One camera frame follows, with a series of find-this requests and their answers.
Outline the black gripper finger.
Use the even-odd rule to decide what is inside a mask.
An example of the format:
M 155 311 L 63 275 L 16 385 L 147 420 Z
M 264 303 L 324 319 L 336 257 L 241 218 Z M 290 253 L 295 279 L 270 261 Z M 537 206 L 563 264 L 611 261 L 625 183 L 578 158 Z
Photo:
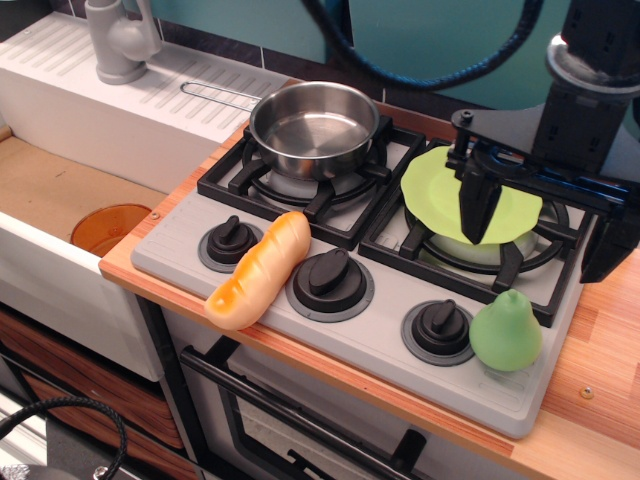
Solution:
M 474 245 L 484 238 L 493 218 L 502 187 L 497 180 L 479 170 L 467 170 L 459 192 L 461 229 Z
M 598 283 L 612 273 L 639 245 L 639 213 L 598 216 L 581 264 L 581 282 Z

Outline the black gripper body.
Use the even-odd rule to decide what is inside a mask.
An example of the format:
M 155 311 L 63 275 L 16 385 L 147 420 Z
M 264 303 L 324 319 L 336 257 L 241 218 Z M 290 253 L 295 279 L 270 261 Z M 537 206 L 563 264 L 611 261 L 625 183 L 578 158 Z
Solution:
M 463 109 L 448 167 L 599 216 L 630 212 L 630 136 L 609 107 Z

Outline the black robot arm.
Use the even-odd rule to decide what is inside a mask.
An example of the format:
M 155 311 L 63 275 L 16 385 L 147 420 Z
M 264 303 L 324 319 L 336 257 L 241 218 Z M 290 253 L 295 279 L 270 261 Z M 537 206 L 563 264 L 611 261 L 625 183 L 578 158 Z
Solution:
M 623 125 L 639 102 L 638 2 L 571 2 L 546 65 L 543 105 L 453 115 L 461 228 L 479 243 L 504 186 L 592 213 L 581 280 L 600 282 L 639 243 L 639 142 Z

